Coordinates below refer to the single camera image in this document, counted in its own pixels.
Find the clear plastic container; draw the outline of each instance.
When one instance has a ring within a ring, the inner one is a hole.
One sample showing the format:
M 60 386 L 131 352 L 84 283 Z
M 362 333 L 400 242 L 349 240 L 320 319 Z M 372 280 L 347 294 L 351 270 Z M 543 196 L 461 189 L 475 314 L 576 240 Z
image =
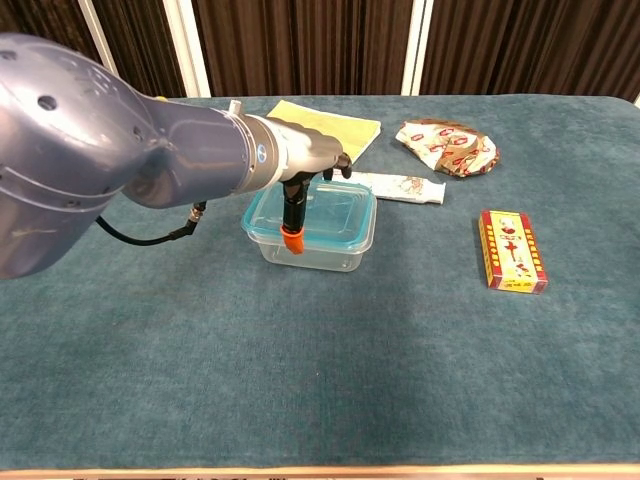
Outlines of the clear plastic container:
M 258 192 L 242 218 L 242 228 L 272 263 L 350 272 L 373 243 L 376 197 L 362 185 L 314 179 L 307 193 L 304 253 L 284 245 L 280 226 L 284 194 L 276 183 Z

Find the screw hole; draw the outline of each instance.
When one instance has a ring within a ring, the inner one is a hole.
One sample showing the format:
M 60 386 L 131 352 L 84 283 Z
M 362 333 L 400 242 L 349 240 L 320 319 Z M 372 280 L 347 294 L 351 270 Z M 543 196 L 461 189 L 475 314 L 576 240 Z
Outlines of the screw hole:
M 43 95 L 42 97 L 38 98 L 38 105 L 40 105 L 40 108 L 42 108 L 43 110 L 50 112 L 51 110 L 55 110 L 58 107 L 58 102 L 56 102 L 55 98 L 49 95 Z
M 136 140 L 142 142 L 144 138 L 142 137 L 142 132 L 138 127 L 133 127 L 133 136 L 136 137 Z
M 0 58 L 2 58 L 3 60 L 17 60 L 18 55 L 16 54 L 16 52 L 11 50 L 2 50 L 0 52 Z

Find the yellow cloth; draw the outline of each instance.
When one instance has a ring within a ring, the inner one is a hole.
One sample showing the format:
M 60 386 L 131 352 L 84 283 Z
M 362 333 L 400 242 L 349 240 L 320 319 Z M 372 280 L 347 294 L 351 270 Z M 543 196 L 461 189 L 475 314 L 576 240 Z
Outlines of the yellow cloth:
M 378 121 L 320 112 L 285 100 L 280 100 L 267 116 L 279 118 L 285 122 L 298 123 L 303 127 L 313 128 L 320 133 L 337 138 L 353 163 L 380 135 Z

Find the orange gripper tip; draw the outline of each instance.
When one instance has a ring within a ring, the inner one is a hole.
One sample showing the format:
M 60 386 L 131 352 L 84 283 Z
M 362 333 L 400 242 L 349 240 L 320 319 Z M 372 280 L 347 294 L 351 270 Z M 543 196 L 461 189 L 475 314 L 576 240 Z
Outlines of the orange gripper tip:
M 280 227 L 284 244 L 294 255 L 300 255 L 304 252 L 304 228 L 298 233 L 285 232 L 283 227 Z

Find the wrapped food package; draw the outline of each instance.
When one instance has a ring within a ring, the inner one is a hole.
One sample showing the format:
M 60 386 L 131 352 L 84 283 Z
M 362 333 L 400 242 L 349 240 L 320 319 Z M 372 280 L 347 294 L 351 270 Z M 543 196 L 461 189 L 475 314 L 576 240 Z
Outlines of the wrapped food package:
M 449 120 L 407 120 L 396 139 L 432 170 L 454 177 L 487 173 L 500 160 L 487 135 Z
M 485 210 L 478 227 L 489 288 L 542 293 L 549 279 L 529 216 Z

